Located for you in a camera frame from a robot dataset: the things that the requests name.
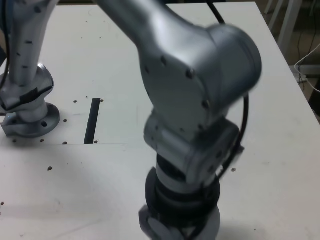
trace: black marking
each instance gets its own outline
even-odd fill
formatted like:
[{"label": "black marking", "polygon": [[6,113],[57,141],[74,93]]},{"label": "black marking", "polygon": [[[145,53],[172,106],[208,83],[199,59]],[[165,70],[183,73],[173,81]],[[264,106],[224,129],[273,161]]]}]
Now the black marking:
[{"label": "black marking", "polygon": [[95,140],[95,133],[99,115],[100,98],[93,98],[91,103],[91,109],[86,126],[86,132],[84,137],[84,144],[93,144]]},{"label": "black marking", "polygon": [[34,12],[37,13],[37,14],[40,14],[40,13],[41,13],[40,7],[36,6],[36,7],[34,8]]}]

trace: screw hole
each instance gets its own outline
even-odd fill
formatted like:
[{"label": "screw hole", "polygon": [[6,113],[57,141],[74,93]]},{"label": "screw hole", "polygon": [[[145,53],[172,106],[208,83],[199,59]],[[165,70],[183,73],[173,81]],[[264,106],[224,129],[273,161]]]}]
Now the screw hole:
[{"label": "screw hole", "polygon": [[217,159],[219,159],[219,158],[221,158],[221,156],[222,156],[222,151],[219,151],[215,157],[216,157]]},{"label": "screw hole", "polygon": [[161,63],[162,63],[162,65],[163,65],[164,67],[167,66],[167,60],[165,59],[164,56],[162,56],[160,60],[161,60]]},{"label": "screw hole", "polygon": [[201,105],[204,109],[206,109],[206,110],[209,109],[209,102],[208,101],[203,101]]},{"label": "screw hole", "polygon": [[193,70],[193,69],[188,69],[188,70],[186,71],[185,75],[186,75],[186,77],[187,77],[188,79],[193,79],[194,76],[195,76],[195,70]]}]

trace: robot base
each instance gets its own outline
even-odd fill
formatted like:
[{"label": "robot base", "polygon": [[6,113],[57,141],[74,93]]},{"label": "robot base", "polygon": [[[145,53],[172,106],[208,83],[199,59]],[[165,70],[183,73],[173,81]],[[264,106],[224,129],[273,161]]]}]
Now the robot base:
[{"label": "robot base", "polygon": [[50,133],[60,122],[60,112],[58,108],[50,103],[46,103],[46,116],[36,122],[22,121],[17,114],[8,113],[2,123],[4,133],[9,136],[19,136],[22,138],[37,138]]},{"label": "robot base", "polygon": [[214,240],[220,228],[220,183],[179,194],[159,181],[153,168],[146,179],[147,205],[139,211],[142,231],[152,240]]}]

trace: robotic arm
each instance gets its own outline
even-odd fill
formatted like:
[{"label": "robotic arm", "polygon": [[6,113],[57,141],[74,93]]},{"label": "robotic arm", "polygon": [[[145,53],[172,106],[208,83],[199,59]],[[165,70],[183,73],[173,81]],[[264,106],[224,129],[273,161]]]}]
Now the robotic arm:
[{"label": "robotic arm", "polygon": [[[96,2],[136,45],[143,83],[154,106],[144,139],[157,152],[157,164],[146,180],[141,229],[152,239],[215,239],[220,226],[216,172],[241,137],[226,115],[259,80],[258,48],[234,26],[195,26],[158,0]],[[44,102],[53,88],[52,77],[43,65],[35,67],[56,3],[15,0],[11,74],[0,92],[2,108],[13,114],[2,125],[7,135],[18,134],[17,125],[23,125],[28,133],[33,129],[33,135],[24,137],[39,136],[43,122],[51,123],[51,130],[59,122],[58,109]]]}]

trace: metal leg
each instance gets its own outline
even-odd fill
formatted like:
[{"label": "metal leg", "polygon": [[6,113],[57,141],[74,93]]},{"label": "metal leg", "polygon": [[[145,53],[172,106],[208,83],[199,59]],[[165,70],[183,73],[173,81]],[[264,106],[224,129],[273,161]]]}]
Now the metal leg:
[{"label": "metal leg", "polygon": [[269,13],[272,3],[273,3],[273,0],[269,0],[268,1],[268,4],[266,5],[266,8],[264,10],[264,14],[268,14]]},{"label": "metal leg", "polygon": [[269,29],[270,31],[272,30],[272,28],[274,27],[275,25],[275,22],[277,20],[277,17],[279,15],[279,12],[280,12],[280,9],[282,7],[282,4],[284,3],[284,0],[279,0],[276,7],[275,7],[275,10],[274,10],[274,13],[272,15],[272,18],[271,18],[271,21],[269,23]]},{"label": "metal leg", "polygon": [[281,33],[278,40],[278,46],[283,55],[286,54],[291,41],[292,33],[298,18],[298,14],[302,5],[302,0],[290,0],[288,9],[286,10],[285,18],[281,28]]}]

